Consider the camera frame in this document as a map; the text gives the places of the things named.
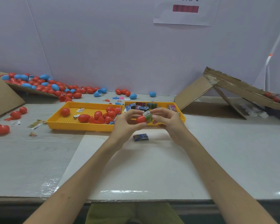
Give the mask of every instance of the hand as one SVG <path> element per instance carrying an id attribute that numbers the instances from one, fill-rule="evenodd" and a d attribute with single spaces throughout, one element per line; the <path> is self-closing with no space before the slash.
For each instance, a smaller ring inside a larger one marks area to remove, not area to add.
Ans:
<path id="1" fill-rule="evenodd" d="M 114 129 L 110 135 L 110 139 L 119 143 L 119 149 L 125 142 L 132 136 L 135 131 L 141 130 L 147 126 L 147 123 L 136 124 L 135 120 L 138 116 L 142 115 L 143 111 L 131 109 L 119 115 L 115 121 Z"/>
<path id="2" fill-rule="evenodd" d="M 158 127 L 165 129 L 177 145 L 184 147 L 187 144 L 187 140 L 194 137 L 188 131 L 177 112 L 167 108 L 155 108 L 150 113 L 153 115 L 153 124 L 161 122 L 162 124 L 158 125 Z"/>

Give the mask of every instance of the forearm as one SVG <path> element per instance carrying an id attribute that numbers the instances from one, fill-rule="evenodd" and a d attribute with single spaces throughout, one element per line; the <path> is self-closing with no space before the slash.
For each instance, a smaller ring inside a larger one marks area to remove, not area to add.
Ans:
<path id="1" fill-rule="evenodd" d="M 276 224 L 266 210 L 210 156 L 192 135 L 184 150 L 228 224 Z"/>
<path id="2" fill-rule="evenodd" d="M 115 141 L 106 140 L 96 153 L 26 220 L 25 224 L 73 223 L 105 165 L 119 146 L 121 145 Z"/>

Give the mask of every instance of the person's left hand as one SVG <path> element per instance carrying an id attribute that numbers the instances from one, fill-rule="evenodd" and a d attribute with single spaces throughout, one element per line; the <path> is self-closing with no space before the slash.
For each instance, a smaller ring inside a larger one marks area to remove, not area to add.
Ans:
<path id="1" fill-rule="evenodd" d="M 135 131 L 141 130 L 147 126 L 147 123 L 136 124 L 135 120 L 138 116 L 142 115 L 143 111 L 131 109 L 119 115 L 115 121 L 114 129 L 110 135 L 110 139 L 118 142 L 121 149 L 123 144 L 132 136 Z"/>

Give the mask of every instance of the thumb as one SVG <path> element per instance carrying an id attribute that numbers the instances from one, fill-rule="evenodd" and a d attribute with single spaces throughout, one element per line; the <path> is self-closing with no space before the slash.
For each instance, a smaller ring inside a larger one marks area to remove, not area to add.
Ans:
<path id="1" fill-rule="evenodd" d="M 131 125 L 133 127 L 133 131 L 139 131 L 141 129 L 143 129 L 144 127 L 147 126 L 147 123 L 145 122 L 142 122 L 142 123 L 138 123 L 138 124 L 135 124 L 135 125 Z"/>
<path id="2" fill-rule="evenodd" d="M 157 122 L 161 122 L 165 125 L 169 124 L 169 119 L 164 118 L 163 116 L 153 115 L 152 118 L 153 118 L 153 120 L 155 120 Z"/>

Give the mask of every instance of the person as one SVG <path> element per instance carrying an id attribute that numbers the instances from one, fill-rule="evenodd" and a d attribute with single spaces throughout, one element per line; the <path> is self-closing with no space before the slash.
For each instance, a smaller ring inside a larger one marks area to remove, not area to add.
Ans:
<path id="1" fill-rule="evenodd" d="M 134 124 L 132 119 L 141 114 L 140 110 L 130 110 L 118 116 L 113 131 L 96 153 L 24 223 L 73 223 L 108 161 L 135 131 L 147 125 Z M 166 108 L 157 108 L 151 110 L 151 114 L 153 123 L 162 123 L 158 127 L 165 129 L 172 140 L 185 150 L 227 224 L 276 224 L 266 210 L 209 155 L 188 131 L 178 113 Z M 154 203 L 140 203 L 140 207 L 137 205 L 92 204 L 86 222 L 125 224 L 138 223 L 133 221 L 133 218 L 138 218 L 143 223 L 183 223 L 166 203 L 160 203 L 157 207 L 154 207 Z M 121 211 L 127 211 L 126 215 L 130 212 L 132 216 L 135 209 L 140 210 L 137 215 L 141 214 L 141 217 L 129 218 L 120 215 Z"/>

